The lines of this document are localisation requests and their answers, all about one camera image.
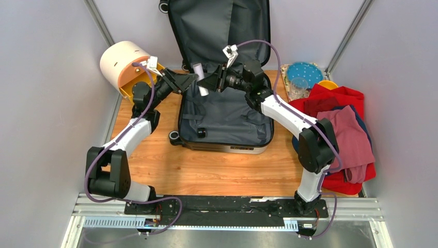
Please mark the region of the white tube black cap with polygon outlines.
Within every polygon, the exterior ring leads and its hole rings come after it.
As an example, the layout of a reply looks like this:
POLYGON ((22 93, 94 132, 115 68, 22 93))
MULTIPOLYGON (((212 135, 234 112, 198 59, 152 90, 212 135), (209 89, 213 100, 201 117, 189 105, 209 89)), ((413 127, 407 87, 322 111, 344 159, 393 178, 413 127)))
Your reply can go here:
POLYGON ((204 88, 204 87, 202 87, 202 86, 200 86, 199 83, 198 83, 200 80, 203 80, 205 78, 204 70, 202 68, 202 64, 201 63, 194 64, 193 65, 193 70, 194 70, 194 73, 198 75, 198 79, 197 79, 197 83, 196 84, 198 86, 199 93, 200 93, 200 95, 202 97, 205 97, 205 96, 207 96, 209 94, 209 90, 204 88))

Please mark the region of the astronaut print suitcase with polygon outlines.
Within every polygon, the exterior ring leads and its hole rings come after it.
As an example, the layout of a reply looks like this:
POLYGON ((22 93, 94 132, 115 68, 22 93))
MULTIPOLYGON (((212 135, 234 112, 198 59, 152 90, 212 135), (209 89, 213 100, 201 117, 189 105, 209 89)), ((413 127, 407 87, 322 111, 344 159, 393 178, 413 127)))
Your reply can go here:
MULTIPOLYGON (((265 65, 270 59, 268 1, 167 1, 167 14, 190 72, 197 63, 205 75, 227 64, 227 45, 239 47, 235 71, 248 61, 265 65)), ((273 138, 274 122, 252 109, 243 91, 227 88, 202 97, 193 84, 182 97, 178 133, 180 144, 192 150, 260 154, 273 138), (198 138, 197 128, 206 128, 207 136, 198 138)))

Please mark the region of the cream mini drawer cabinet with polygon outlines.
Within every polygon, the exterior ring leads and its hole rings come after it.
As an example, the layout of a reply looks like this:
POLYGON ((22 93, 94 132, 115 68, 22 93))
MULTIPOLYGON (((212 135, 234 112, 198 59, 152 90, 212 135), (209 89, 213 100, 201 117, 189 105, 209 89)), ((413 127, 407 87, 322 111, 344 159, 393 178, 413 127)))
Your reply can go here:
POLYGON ((135 43, 120 41, 104 51, 100 58, 100 70, 123 98, 133 104, 133 86, 138 82, 146 82, 148 85, 151 83, 146 72, 141 67, 134 67, 132 64, 145 65, 150 56, 135 43))

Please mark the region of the dark red garment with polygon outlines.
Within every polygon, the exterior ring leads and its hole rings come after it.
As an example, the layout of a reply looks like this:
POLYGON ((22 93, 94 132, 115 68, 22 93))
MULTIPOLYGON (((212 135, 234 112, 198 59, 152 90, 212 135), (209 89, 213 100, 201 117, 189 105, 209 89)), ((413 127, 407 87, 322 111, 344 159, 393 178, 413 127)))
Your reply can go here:
POLYGON ((304 113, 311 117, 316 117, 319 112, 330 111, 338 106, 339 102, 335 97, 325 99, 310 99, 304 102, 304 113))

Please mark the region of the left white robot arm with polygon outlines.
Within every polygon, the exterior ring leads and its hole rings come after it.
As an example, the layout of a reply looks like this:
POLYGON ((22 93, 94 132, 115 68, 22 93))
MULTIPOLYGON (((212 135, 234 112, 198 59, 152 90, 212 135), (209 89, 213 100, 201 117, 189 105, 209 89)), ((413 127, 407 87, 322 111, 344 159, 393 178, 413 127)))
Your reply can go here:
POLYGON ((87 197, 94 196, 138 204, 144 214, 157 210, 158 200, 154 188, 131 179, 128 158, 137 146, 158 126, 160 112, 156 107, 171 93, 182 94, 199 78, 197 74, 182 74, 167 68, 155 80, 136 82, 132 87, 132 118, 127 126, 110 142, 101 147, 91 147, 87 152, 84 188, 87 197))

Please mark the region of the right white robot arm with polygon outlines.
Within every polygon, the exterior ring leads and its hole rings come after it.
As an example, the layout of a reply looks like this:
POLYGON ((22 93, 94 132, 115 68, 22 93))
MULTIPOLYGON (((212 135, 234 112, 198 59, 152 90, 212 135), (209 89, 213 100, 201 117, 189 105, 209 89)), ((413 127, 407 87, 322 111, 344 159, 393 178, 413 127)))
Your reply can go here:
POLYGON ((303 175, 294 208, 300 216, 310 215, 320 198, 324 176, 339 154, 331 122, 315 119, 288 105, 264 84, 264 71, 256 60, 246 62, 240 72, 226 64, 219 65, 197 84, 209 91, 223 92, 230 87, 245 92, 245 100, 252 109, 277 121, 298 139, 303 175))

